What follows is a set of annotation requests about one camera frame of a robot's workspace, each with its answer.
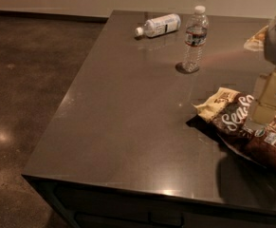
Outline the clear water bottle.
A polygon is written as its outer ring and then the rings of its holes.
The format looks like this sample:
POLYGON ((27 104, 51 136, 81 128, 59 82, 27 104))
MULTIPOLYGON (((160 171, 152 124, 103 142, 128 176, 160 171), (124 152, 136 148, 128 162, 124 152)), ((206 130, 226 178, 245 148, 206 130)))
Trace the clear water bottle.
POLYGON ((185 46, 183 68, 188 73, 199 69, 202 50, 205 46, 209 20, 204 6, 196 6, 193 15, 189 18, 185 30, 185 46))

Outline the white lying plastic bottle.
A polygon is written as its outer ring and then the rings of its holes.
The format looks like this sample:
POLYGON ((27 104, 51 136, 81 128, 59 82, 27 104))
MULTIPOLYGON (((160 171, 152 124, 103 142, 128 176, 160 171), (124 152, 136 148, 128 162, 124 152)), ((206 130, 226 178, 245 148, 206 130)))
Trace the white lying plastic bottle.
POLYGON ((168 14, 154 19, 149 19, 141 27, 136 28, 136 36, 149 38, 174 32, 180 28, 181 19, 177 14, 168 14))

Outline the yellow snack packet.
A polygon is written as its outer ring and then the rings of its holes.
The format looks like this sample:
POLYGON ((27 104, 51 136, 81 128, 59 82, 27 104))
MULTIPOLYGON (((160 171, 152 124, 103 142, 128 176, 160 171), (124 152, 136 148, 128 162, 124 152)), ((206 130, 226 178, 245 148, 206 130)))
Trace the yellow snack packet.
POLYGON ((244 49, 250 51, 263 51, 268 26, 261 28, 244 43, 244 49))

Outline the brown sea salt snack bag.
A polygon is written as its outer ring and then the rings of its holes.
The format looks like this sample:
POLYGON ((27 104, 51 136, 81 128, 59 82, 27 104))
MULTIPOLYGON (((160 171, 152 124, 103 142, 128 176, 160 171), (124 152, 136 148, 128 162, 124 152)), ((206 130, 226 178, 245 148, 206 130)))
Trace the brown sea salt snack bag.
POLYGON ((259 130, 248 127, 246 120, 253 100, 251 95, 220 87, 195 108, 233 152, 276 172, 276 115, 259 130))

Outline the dark cabinet under counter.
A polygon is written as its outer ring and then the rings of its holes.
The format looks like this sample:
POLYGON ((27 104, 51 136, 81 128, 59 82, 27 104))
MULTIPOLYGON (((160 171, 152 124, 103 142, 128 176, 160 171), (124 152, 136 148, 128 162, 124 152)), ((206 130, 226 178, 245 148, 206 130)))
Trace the dark cabinet under counter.
POLYGON ((191 215, 276 227, 276 212, 28 174, 23 178, 72 228, 188 228, 191 215))

